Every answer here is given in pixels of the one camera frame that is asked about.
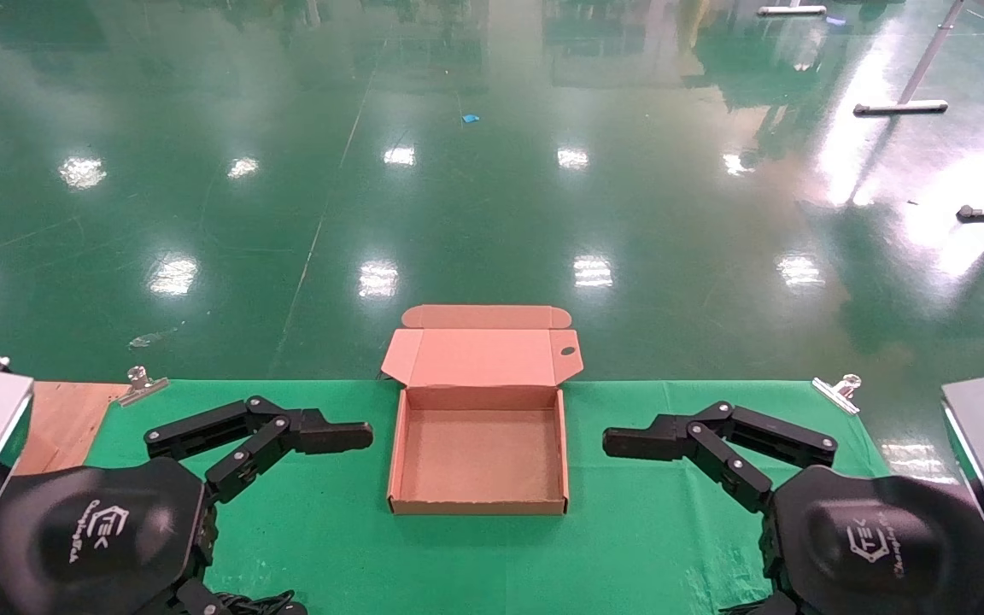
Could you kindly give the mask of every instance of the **green epoxy floor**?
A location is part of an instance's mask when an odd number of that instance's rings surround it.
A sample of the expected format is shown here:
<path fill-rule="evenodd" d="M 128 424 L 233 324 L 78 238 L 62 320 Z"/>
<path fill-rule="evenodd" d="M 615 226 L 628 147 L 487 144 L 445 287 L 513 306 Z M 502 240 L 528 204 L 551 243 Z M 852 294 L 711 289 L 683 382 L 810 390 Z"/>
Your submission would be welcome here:
<path fill-rule="evenodd" d="M 984 206 L 984 19 L 918 92 L 948 114 L 851 109 L 948 4 L 0 0 L 0 354 L 374 378 L 410 305 L 550 303 L 582 378 L 858 373 L 895 468 L 942 476 L 938 386 L 984 375 L 952 217 Z"/>

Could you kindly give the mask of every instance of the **green table cover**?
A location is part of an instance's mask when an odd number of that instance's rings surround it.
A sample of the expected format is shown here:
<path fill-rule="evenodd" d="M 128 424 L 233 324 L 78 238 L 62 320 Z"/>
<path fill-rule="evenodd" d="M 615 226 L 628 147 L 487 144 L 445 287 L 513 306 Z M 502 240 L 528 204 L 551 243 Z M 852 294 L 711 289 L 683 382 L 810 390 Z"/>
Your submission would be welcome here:
<path fill-rule="evenodd" d="M 398 389 L 390 381 L 174 381 L 127 408 L 113 405 L 86 463 L 140 464 L 148 428 L 251 395 L 317 407 L 330 421 L 368 421 L 375 443 L 367 450 L 289 454 L 219 513 L 212 590 L 261 598 L 293 589 L 324 615 L 712 615 L 762 598 L 758 515 L 690 462 L 602 453 L 606 427 L 646 427 L 656 413 L 731 401 L 828 433 L 839 443 L 839 472 L 887 474 L 859 419 L 808 382 L 578 382 L 564 385 L 565 517 L 395 517 L 386 482 Z M 225 451 L 186 465 L 202 475 Z M 746 457 L 776 482 L 794 474 Z"/>

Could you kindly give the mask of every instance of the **open cardboard box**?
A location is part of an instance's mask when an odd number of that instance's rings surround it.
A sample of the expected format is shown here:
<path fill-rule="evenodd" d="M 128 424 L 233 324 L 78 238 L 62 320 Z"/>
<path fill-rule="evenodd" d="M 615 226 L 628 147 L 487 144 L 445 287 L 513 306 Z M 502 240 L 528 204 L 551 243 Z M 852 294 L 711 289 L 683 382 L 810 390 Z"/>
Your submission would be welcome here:
<path fill-rule="evenodd" d="M 583 369 L 571 316 L 548 305 L 419 305 L 382 371 L 397 409 L 395 514 L 564 514 L 559 383 Z"/>

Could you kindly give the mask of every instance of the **floor line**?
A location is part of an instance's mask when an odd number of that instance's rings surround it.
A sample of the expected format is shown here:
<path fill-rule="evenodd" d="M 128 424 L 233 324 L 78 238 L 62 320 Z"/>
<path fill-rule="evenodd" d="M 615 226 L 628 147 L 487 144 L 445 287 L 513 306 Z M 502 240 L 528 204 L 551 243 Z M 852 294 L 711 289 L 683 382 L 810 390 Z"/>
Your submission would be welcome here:
<path fill-rule="evenodd" d="M 278 363 L 280 362 L 280 357 L 284 354 L 284 348 L 286 347 L 286 340 L 288 340 L 288 335 L 290 334 L 290 321 L 294 319 L 294 308 L 298 303 L 298 295 L 302 292 L 302 287 L 306 283 L 306 275 L 309 273 L 309 260 L 313 256 L 313 249 L 317 248 L 317 238 L 321 234 L 321 226 L 325 225 L 325 217 L 329 214 L 329 206 L 332 205 L 332 194 L 336 191 L 336 185 L 340 179 L 340 171 L 344 168 L 344 161 L 348 159 L 348 150 L 352 147 L 352 139 L 355 138 L 355 129 L 359 128 L 360 117 L 363 117 L 363 108 L 366 107 L 366 99 L 368 95 L 371 94 L 371 87 L 374 85 L 374 77 L 378 74 L 378 62 L 382 60 L 382 52 L 386 48 L 386 44 L 390 42 L 390 36 L 387 34 L 386 39 L 382 42 L 382 47 L 378 48 L 378 55 L 374 59 L 374 67 L 371 70 L 371 77 L 366 81 L 366 90 L 363 90 L 363 100 L 360 101 L 359 110 L 355 113 L 355 121 L 352 122 L 351 132 L 348 132 L 348 142 L 344 144 L 344 151 L 340 153 L 340 163 L 337 164 L 336 175 L 333 176 L 332 186 L 329 187 L 329 191 L 325 194 L 325 206 L 321 208 L 321 217 L 317 220 L 317 229 L 313 231 L 313 240 L 309 242 L 309 250 L 306 252 L 306 261 L 302 266 L 302 275 L 298 276 L 298 284 L 294 287 L 294 295 L 290 298 L 290 307 L 288 308 L 288 318 L 284 321 L 284 330 L 280 334 L 280 343 L 276 347 L 276 354 L 272 356 L 271 365 L 268 367 L 269 378 L 272 378 L 276 374 Z"/>

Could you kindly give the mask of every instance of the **cable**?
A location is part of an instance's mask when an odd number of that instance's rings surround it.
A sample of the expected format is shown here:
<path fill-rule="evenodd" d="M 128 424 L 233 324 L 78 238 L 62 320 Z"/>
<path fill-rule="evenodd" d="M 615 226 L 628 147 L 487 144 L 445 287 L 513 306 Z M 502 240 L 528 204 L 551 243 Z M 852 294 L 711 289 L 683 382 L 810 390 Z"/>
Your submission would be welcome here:
<path fill-rule="evenodd" d="M 294 600 L 293 591 L 285 591 L 272 598 L 250 600 L 233 593 L 216 593 L 216 598 L 230 610 L 231 615 L 279 615 Z"/>

